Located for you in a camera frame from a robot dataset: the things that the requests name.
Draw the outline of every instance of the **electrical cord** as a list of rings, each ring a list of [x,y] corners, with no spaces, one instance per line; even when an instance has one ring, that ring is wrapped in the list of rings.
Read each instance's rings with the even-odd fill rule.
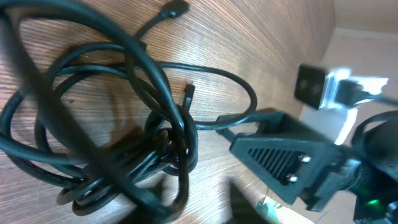
[[[372,99],[376,102],[392,105],[392,106],[398,106],[398,100],[389,98],[388,96],[385,96],[383,94],[371,95],[371,96],[369,96],[369,99]]]
[[[176,219],[188,200],[188,173],[198,162],[198,130],[220,130],[245,122],[256,110],[257,97],[252,87],[232,73],[182,63],[155,62],[146,53],[141,39],[148,30],[167,18],[176,18],[188,11],[182,0],[167,3],[134,36],[125,33],[117,24],[100,12],[78,1],[0,0],[0,30],[2,48],[9,57],[10,67],[21,79],[21,88],[6,103],[0,114],[0,149],[18,168],[44,182],[62,187],[57,202],[73,202],[76,215],[97,211],[122,193],[149,217],[169,222]],[[40,74],[24,48],[19,23],[26,18],[63,19],[86,25],[110,37],[114,42],[100,42],[76,47],[59,56]],[[125,54],[125,62],[111,65],[72,64],[80,55],[96,50],[114,50]],[[194,121],[190,113],[172,99],[170,84],[162,68],[175,68],[214,73],[232,79],[248,93],[251,103],[242,114],[231,119],[204,122]],[[136,77],[135,69],[143,69],[152,85]],[[111,74],[126,79],[139,98],[152,110],[145,135],[138,141],[117,142],[100,149],[82,130],[60,97],[74,84],[97,75]],[[53,91],[55,78],[73,74]],[[27,95],[37,100],[38,116],[34,134],[37,148],[15,141],[11,136],[11,120]],[[169,121],[172,128],[161,128]],[[71,153],[55,153],[46,136],[48,129]],[[45,162],[64,175],[49,172],[31,161]],[[159,171],[178,176],[178,194],[169,206],[162,205],[150,189],[135,184]]]

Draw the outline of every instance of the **wooden surface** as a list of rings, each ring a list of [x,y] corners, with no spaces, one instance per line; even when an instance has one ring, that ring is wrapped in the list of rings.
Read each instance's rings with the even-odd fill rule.
[[[166,1],[86,2],[133,34]],[[144,37],[150,55],[156,60],[206,65],[235,73],[257,92],[258,108],[276,107],[298,116],[302,105],[293,98],[296,71],[301,62],[322,58],[334,28],[332,0],[197,0],[190,4],[188,14],[163,22]],[[105,40],[90,29],[69,22],[25,21],[21,29],[28,51],[43,71],[70,46]],[[120,54],[97,52],[81,60],[120,62],[122,58]],[[16,76],[4,60],[0,54],[0,108],[18,89]],[[196,85],[191,108],[194,119],[214,120],[219,114],[240,112],[249,104],[243,89],[224,78],[176,70],[166,72],[179,103],[185,84]],[[127,81],[107,75],[77,84],[63,97],[63,102],[99,146],[142,126],[149,114]],[[34,146],[33,105],[25,101],[19,108],[12,122],[12,135]],[[199,137],[199,163],[190,174],[190,198],[177,221],[222,223],[229,218],[228,177],[235,178],[253,202],[264,196],[267,187],[228,152],[229,143],[214,131],[200,131]],[[50,144],[56,151],[65,150],[52,138]],[[177,189],[176,178],[169,178],[168,183],[166,197],[171,200]],[[132,208],[119,196],[101,210],[77,217],[70,204],[56,204],[59,191],[60,188],[23,173],[0,152],[2,223],[112,223]],[[320,216],[311,219],[316,221]]]

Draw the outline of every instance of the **wood grain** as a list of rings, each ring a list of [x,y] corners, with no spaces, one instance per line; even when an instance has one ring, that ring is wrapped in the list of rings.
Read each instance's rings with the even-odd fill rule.
[[[85,2],[133,34],[167,1]],[[303,61],[321,59],[335,26],[332,0],[197,0],[190,4],[188,14],[161,23],[144,37],[150,55],[156,60],[206,65],[235,73],[257,92],[258,108],[276,107],[298,116],[302,105],[293,98],[296,71]],[[73,45],[106,40],[93,30],[62,21],[25,21],[21,32],[26,48],[42,71]],[[122,58],[112,52],[97,52],[80,60],[120,62]],[[0,53],[0,108],[19,86],[6,60]],[[240,112],[249,104],[244,90],[227,79],[205,73],[166,72],[176,102],[181,102],[186,83],[196,86],[191,108],[194,119],[214,120],[219,114]],[[99,146],[142,126],[150,112],[128,82],[108,75],[75,85],[62,99]],[[26,100],[12,122],[13,137],[32,146],[36,115],[33,105]],[[235,178],[253,202],[266,193],[267,187],[228,152],[229,143],[214,131],[200,131],[199,137],[199,163],[190,174],[189,202],[177,222],[222,223],[229,218],[227,178]],[[53,138],[50,144],[56,151],[65,150]],[[171,177],[168,182],[166,199],[171,200],[177,181]],[[0,152],[3,223],[112,223],[132,209],[131,203],[119,196],[101,210],[77,217],[70,205],[56,204],[59,191],[58,187],[23,173]]]

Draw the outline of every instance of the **green light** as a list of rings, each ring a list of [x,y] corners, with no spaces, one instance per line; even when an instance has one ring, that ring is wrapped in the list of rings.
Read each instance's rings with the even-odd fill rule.
[[[378,203],[378,202],[379,202],[379,200],[372,200],[372,201],[368,202],[367,204],[368,205],[373,205],[373,204]]]

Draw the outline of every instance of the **coiled cord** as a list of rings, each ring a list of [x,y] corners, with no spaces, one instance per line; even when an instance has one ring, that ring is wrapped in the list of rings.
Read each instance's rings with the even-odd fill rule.
[[[9,56],[10,66],[21,78],[21,89],[6,103],[0,114],[0,149],[20,169],[36,179],[62,187],[57,202],[73,202],[76,215],[87,215],[123,193],[152,218],[168,222],[176,219],[188,200],[188,173],[198,162],[198,130],[220,130],[244,122],[256,110],[257,97],[252,87],[232,73],[216,68],[155,62],[139,42],[145,33],[166,18],[176,18],[188,11],[188,4],[174,0],[166,4],[153,19],[139,29],[135,36],[125,33],[116,23],[100,12],[77,1],[0,0],[0,30],[2,47]],[[24,48],[19,23],[27,17],[63,19],[98,30],[114,42],[86,44],[59,56],[41,75]],[[125,54],[125,62],[103,65],[74,64],[81,54],[96,50],[115,50]],[[143,69],[154,87],[136,77],[135,69]],[[194,121],[189,112],[172,99],[170,84],[162,68],[208,72],[230,78],[248,93],[249,108],[229,120]],[[74,84],[103,73],[127,79],[139,98],[152,110],[145,125],[145,136],[134,142],[98,149],[73,119],[60,97]],[[74,74],[52,90],[56,77]],[[34,134],[37,148],[13,140],[11,120],[24,97],[34,95],[38,116]],[[172,128],[161,128],[163,121]],[[46,129],[73,154],[53,152],[47,142]],[[65,177],[46,171],[31,161],[48,163]],[[86,164],[84,168],[76,165]],[[135,186],[156,172],[177,175],[178,195],[168,207],[149,189]]]

